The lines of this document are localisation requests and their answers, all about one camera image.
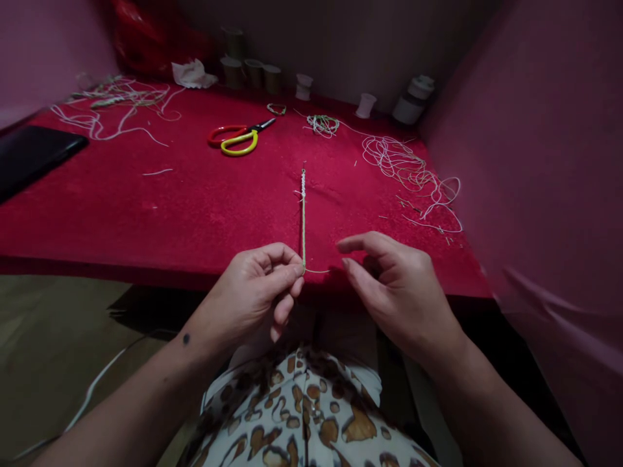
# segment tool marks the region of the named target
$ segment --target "tablet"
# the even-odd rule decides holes
[[[0,203],[72,157],[89,140],[84,136],[23,126],[0,138]]]

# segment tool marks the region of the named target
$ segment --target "crumpled paper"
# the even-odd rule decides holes
[[[171,67],[173,79],[185,88],[206,89],[219,80],[216,76],[207,74],[203,63],[197,59],[186,65],[171,63]]]

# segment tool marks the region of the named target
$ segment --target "red felt cloth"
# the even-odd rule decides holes
[[[253,125],[272,116],[268,102],[286,103],[287,114],[260,133],[255,151],[224,157],[206,137],[221,125]],[[123,134],[90,146],[0,206],[0,272],[67,274],[192,289],[205,289],[241,250],[283,241],[300,251],[300,172],[306,162],[306,246],[308,267],[333,269],[305,276],[309,291],[341,294],[350,287],[340,273],[335,243],[352,234],[378,230],[420,248],[434,261],[448,294],[490,296],[465,236],[414,226],[395,195],[425,209],[399,182],[361,157],[363,136],[345,127],[325,139],[303,130],[303,114],[330,114],[360,131],[402,138],[386,120],[361,121],[354,107],[324,99],[323,106],[223,88],[186,90],[175,96],[167,122],[140,108]],[[63,106],[67,115],[85,113]],[[103,110],[106,132],[116,131],[127,107]],[[85,134],[45,112],[34,125]],[[410,143],[428,160],[425,146]],[[160,175],[143,176],[162,169]],[[438,209],[434,224],[453,227]]]

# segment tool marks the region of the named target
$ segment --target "scissors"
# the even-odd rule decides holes
[[[247,125],[228,125],[228,126],[220,126],[210,133],[208,136],[208,144],[213,147],[221,147],[221,151],[225,153],[227,156],[244,156],[250,153],[255,149],[255,146],[258,145],[258,133],[271,126],[275,122],[275,118],[270,120],[266,120],[263,123],[258,123],[257,125],[247,126]],[[226,132],[234,132],[228,138],[218,139],[217,136]],[[241,150],[230,150],[227,149],[228,146],[231,146],[236,143],[240,143],[241,141],[246,141],[248,139],[253,139],[251,144]]]

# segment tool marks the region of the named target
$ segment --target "scissor handle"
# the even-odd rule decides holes
[[[226,138],[218,138],[218,135],[227,132],[234,132],[231,135],[227,135]],[[219,147],[223,141],[226,141],[230,138],[236,138],[240,135],[243,135],[247,132],[246,125],[228,125],[228,126],[219,126],[212,130],[212,132],[208,135],[208,144],[212,147]]]
[[[244,149],[237,150],[237,151],[227,149],[228,146],[231,146],[236,143],[240,143],[242,141],[246,141],[251,138],[253,139],[253,141],[248,147]],[[225,141],[223,141],[221,143],[221,151],[223,151],[228,156],[244,156],[250,153],[252,150],[254,150],[255,146],[257,145],[258,145],[258,132],[257,130],[251,130],[249,133],[243,134],[242,136],[238,136],[232,139],[226,139]]]

